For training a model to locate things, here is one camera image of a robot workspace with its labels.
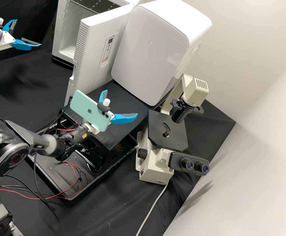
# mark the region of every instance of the black fabric backdrop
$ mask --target black fabric backdrop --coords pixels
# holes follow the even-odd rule
[[[49,49],[0,61],[0,117],[32,131],[38,130],[53,120],[63,106],[71,74],[72,71],[51,62]],[[204,115],[193,114],[185,119],[187,152],[211,160],[235,122],[207,101],[203,107]],[[11,174],[35,188],[33,170],[26,161]],[[175,172],[140,236],[162,235],[198,179],[198,176]],[[8,177],[0,180],[0,185],[9,184],[19,183]],[[41,178],[38,178],[38,184],[43,193],[53,195],[53,189]],[[139,181],[133,153],[100,185],[73,204],[53,200],[60,227],[40,201],[13,193],[0,194],[25,236],[132,236],[162,189],[161,185]]]

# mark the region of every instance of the black tray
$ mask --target black tray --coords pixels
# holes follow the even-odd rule
[[[61,122],[61,125],[61,128],[71,128],[73,123],[65,119]],[[55,127],[51,127],[48,131],[49,134],[55,132]],[[130,134],[125,136],[110,151],[107,151],[94,141],[92,139],[85,141],[83,143],[84,146],[72,153],[66,160],[81,169],[79,172],[75,169],[75,173],[82,180],[72,187],[70,185],[75,181],[75,176],[70,165],[61,163],[52,157],[37,155],[37,169],[40,170],[56,190],[59,192],[67,190],[65,193],[59,195],[59,197],[72,201],[86,189],[95,186],[95,183],[100,183],[104,175],[138,147],[137,141]],[[33,162],[34,156],[29,155],[29,159]]]

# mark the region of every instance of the microscope focus knob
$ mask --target microscope focus knob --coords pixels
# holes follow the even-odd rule
[[[146,159],[148,155],[148,151],[144,148],[140,148],[138,151],[137,151],[137,157],[141,158],[141,159]]]
[[[4,22],[3,18],[0,17],[0,25],[3,25],[3,22]]]
[[[105,99],[104,99],[104,102],[103,102],[103,105],[104,105],[105,107],[108,107],[108,106],[110,105],[110,99],[105,98]]]

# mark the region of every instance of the black platform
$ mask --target black platform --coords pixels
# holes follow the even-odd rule
[[[115,145],[117,145],[126,135],[132,132],[136,127],[140,126],[142,122],[143,125],[147,123],[148,110],[155,109],[161,104],[164,99],[162,99],[157,105],[151,107],[146,103],[142,102],[140,99],[133,96],[122,86],[120,86],[114,80],[106,83],[105,85],[95,89],[94,91],[87,94],[88,97],[94,101],[99,100],[99,96],[103,90],[108,90],[108,96],[111,100],[110,107],[111,112],[115,114],[124,113],[138,113],[137,118],[134,122],[115,125],[111,124],[108,126],[105,132],[100,132],[97,135],[93,135],[101,144],[103,144],[108,150],[111,150]],[[76,122],[82,122],[83,118],[76,114],[70,107],[67,108],[66,114],[74,119]]]

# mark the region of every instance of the microscope base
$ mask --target microscope base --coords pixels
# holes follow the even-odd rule
[[[145,159],[138,157],[139,148],[136,150],[136,170],[140,173],[140,180],[166,185],[174,174],[168,167],[170,154],[173,152],[164,148],[157,148],[148,139],[148,128],[137,133],[139,148],[146,149],[148,154]]]

